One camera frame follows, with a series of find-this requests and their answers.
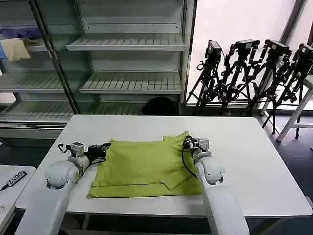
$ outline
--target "small white table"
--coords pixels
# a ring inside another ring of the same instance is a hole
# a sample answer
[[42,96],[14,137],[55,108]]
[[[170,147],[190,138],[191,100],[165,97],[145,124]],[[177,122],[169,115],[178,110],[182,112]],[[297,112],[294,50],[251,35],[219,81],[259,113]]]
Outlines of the small white table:
[[31,166],[0,165],[0,188],[20,170],[27,175],[11,188],[0,191],[0,234],[3,234],[14,217],[15,202],[22,190],[36,171]]
[[[66,160],[59,143],[103,144],[120,141],[156,141],[189,130],[193,137],[208,137],[210,151],[221,158],[246,217],[281,218],[311,215],[312,209],[278,152],[252,117],[147,117],[75,115],[38,167],[17,208],[25,209],[32,192],[45,185],[45,170]],[[70,195],[68,212],[84,214],[140,214],[206,216],[200,195],[147,198],[87,199],[96,167],[90,167]]]

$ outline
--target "shelf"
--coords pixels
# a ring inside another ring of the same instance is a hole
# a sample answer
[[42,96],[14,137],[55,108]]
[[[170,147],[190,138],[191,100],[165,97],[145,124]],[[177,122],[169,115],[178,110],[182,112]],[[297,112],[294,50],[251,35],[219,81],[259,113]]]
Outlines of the shelf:
[[0,92],[64,93],[52,71],[9,71],[0,76]]
[[94,114],[97,115],[140,115],[142,103],[100,103]]
[[185,44],[177,33],[85,34],[68,50],[166,50],[183,51]]
[[67,122],[74,115],[68,102],[22,101],[14,103],[0,114],[0,121],[60,121]]
[[88,94],[180,94],[175,72],[94,72],[79,90]]

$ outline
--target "green shirt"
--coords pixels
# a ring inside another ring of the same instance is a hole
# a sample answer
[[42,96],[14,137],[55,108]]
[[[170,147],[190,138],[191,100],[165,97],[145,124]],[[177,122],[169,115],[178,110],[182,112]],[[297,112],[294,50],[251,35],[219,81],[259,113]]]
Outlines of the green shirt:
[[[200,194],[198,180],[184,167],[182,142],[188,131],[163,141],[111,140],[107,161],[100,164],[88,193],[89,198],[151,197]],[[184,152],[189,169],[195,172],[190,151]]]

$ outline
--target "yellow cloth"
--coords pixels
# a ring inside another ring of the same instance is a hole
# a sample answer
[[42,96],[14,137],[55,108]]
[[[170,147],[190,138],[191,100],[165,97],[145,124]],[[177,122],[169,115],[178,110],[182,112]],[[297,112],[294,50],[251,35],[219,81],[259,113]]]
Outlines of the yellow cloth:
[[[198,180],[191,176],[181,160],[186,135],[187,131],[152,142],[111,140],[107,161],[98,166],[88,197],[200,194]],[[195,172],[189,151],[184,152],[184,159]]]
[[1,40],[1,46],[10,62],[30,58],[24,42],[21,39],[3,39]]

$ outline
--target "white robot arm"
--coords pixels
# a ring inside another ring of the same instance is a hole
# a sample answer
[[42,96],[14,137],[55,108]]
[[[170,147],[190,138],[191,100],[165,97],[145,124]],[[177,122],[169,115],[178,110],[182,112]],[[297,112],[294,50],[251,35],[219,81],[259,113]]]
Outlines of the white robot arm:
[[46,185],[33,193],[15,235],[57,235],[67,211],[71,190],[95,159],[105,161],[105,150],[109,145],[89,146],[87,153],[84,153],[84,146],[80,143],[67,145],[72,156],[47,169]]
[[188,137],[183,148],[190,149],[202,190],[202,200],[212,235],[248,235],[240,204],[224,178],[220,159],[212,156],[207,138]]

